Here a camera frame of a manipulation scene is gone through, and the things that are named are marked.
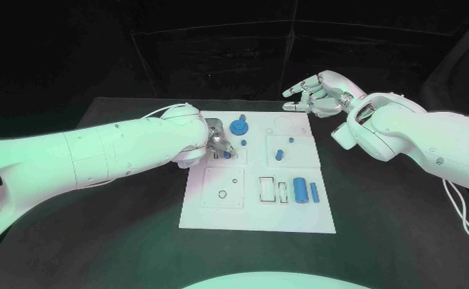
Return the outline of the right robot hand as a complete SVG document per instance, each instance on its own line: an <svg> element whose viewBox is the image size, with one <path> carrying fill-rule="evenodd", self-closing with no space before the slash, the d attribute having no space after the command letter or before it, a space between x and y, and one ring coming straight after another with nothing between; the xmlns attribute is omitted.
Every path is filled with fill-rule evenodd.
<svg viewBox="0 0 469 289"><path fill-rule="evenodd" d="M339 73L325 70L289 87L285 98L301 94L298 102L282 105L285 111L312 113L319 118L349 113L357 103L367 96L362 89Z"/></svg>

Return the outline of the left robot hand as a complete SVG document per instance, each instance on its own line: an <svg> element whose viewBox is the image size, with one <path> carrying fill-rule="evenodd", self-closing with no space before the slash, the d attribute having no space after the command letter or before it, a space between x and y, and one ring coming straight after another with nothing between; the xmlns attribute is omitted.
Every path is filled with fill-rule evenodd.
<svg viewBox="0 0 469 289"><path fill-rule="evenodd" d="M208 127L207 149L214 153L227 152L230 155L234 155L236 150L226 139L221 120L217 118L206 118L206 124Z"/></svg>

